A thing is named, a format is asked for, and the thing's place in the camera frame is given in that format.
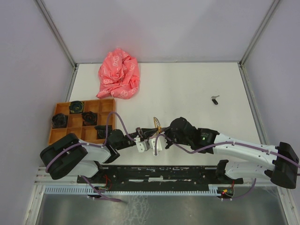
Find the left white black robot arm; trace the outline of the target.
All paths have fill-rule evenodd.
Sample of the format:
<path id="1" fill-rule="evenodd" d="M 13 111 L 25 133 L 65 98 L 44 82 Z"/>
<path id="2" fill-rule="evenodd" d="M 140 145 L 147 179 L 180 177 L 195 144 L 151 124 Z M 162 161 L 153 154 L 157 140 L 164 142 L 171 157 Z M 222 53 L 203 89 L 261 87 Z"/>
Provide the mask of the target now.
<path id="1" fill-rule="evenodd" d="M 98 183 L 104 177 L 100 164 L 113 162 L 120 156 L 118 150 L 135 146 L 136 138 L 149 140 L 156 132 L 156 128 L 137 128 L 135 132 L 124 135 L 120 129 L 108 129 L 103 144 L 86 142 L 70 133 L 42 150 L 40 158 L 53 180 L 67 175 L 83 175 Z"/>

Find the keyring bunch with colourful tags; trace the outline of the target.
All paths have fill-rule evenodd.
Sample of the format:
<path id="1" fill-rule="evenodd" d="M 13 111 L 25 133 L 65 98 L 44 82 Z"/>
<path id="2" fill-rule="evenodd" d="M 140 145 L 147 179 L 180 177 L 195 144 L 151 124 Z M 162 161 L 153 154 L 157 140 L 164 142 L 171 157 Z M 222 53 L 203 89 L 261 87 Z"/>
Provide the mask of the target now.
<path id="1" fill-rule="evenodd" d="M 153 120 L 154 120 L 154 126 L 157 129 L 157 134 L 160 134 L 162 132 L 162 127 L 160 125 L 160 122 L 157 117 L 153 117 Z"/>

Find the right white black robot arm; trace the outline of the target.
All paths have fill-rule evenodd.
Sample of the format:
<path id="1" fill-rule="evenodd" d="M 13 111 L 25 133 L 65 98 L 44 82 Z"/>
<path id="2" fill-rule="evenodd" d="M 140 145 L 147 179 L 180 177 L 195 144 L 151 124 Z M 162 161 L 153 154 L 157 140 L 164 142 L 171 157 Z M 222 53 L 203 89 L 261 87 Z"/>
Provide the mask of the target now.
<path id="1" fill-rule="evenodd" d="M 226 136 L 208 128 L 196 128 L 185 118 L 173 120 L 165 130 L 167 146 L 189 146 L 189 154 L 209 153 L 239 158 L 219 161 L 215 178 L 220 183 L 237 179 L 264 179 L 287 189 L 295 189 L 300 160 L 290 144 L 254 144 Z"/>

